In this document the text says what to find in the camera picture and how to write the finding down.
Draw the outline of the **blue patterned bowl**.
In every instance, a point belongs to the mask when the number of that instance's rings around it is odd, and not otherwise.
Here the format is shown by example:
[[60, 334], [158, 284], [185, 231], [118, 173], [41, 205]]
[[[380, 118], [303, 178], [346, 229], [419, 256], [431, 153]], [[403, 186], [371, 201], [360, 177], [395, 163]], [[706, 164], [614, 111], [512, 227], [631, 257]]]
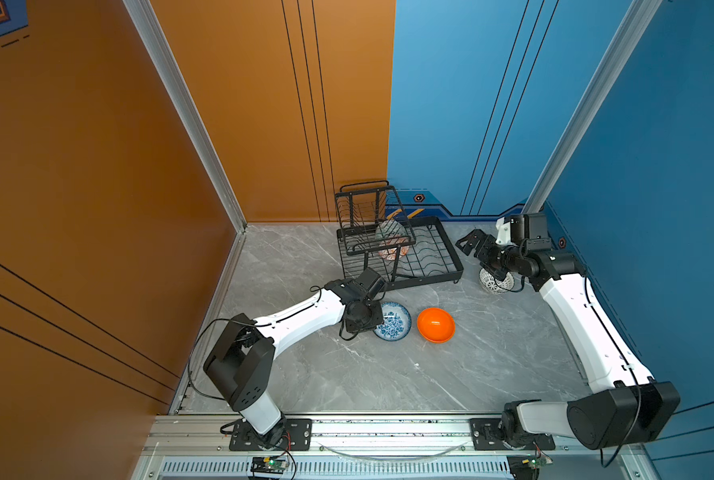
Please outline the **blue patterned bowl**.
[[408, 309], [397, 302], [382, 305], [383, 323], [374, 329], [377, 337], [385, 341], [399, 341], [411, 331], [413, 319]]

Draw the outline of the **red patterned ceramic bowl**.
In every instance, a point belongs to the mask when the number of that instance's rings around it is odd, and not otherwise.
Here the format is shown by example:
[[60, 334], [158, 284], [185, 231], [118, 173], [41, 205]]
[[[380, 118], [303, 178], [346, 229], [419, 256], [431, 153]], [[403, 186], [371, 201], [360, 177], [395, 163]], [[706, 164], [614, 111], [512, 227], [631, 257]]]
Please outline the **red patterned ceramic bowl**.
[[378, 250], [378, 255], [386, 261], [396, 261], [398, 258], [406, 256], [410, 251], [408, 245], [401, 238], [383, 240]]

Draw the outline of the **green patterned ceramic bowl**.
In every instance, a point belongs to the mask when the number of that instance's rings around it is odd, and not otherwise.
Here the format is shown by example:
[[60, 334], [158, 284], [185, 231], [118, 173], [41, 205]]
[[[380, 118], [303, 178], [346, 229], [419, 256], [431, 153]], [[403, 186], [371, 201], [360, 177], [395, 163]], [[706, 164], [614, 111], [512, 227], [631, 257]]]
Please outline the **green patterned ceramic bowl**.
[[407, 230], [397, 220], [387, 219], [377, 226], [375, 237], [379, 242], [403, 243], [407, 239]]

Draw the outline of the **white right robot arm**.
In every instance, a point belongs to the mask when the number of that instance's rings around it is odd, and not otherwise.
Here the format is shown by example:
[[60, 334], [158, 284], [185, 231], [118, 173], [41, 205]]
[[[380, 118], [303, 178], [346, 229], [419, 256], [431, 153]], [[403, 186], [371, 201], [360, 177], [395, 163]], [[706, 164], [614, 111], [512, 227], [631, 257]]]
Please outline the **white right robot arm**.
[[550, 307], [591, 392], [567, 402], [514, 401], [500, 430], [512, 448], [541, 435], [574, 438], [590, 450], [656, 440], [681, 402], [676, 387], [658, 381], [600, 306], [582, 261], [557, 249], [542, 213], [498, 220], [496, 234], [480, 229], [456, 243], [496, 283], [517, 274]]

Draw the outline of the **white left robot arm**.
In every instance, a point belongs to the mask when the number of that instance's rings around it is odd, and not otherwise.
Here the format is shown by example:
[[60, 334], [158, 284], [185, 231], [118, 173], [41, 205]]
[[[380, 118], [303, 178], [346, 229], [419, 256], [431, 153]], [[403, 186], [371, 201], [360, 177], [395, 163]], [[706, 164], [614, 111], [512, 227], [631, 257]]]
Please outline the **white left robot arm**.
[[267, 392], [272, 367], [282, 353], [326, 327], [337, 325], [339, 337], [352, 341], [384, 323], [381, 301], [387, 289], [371, 268], [355, 278], [336, 279], [313, 286], [313, 295], [277, 313], [250, 318], [244, 313], [216, 318], [225, 327], [207, 353], [202, 371], [222, 400], [240, 415], [220, 428], [223, 435], [250, 429], [251, 440], [264, 449], [292, 444], [285, 415]]

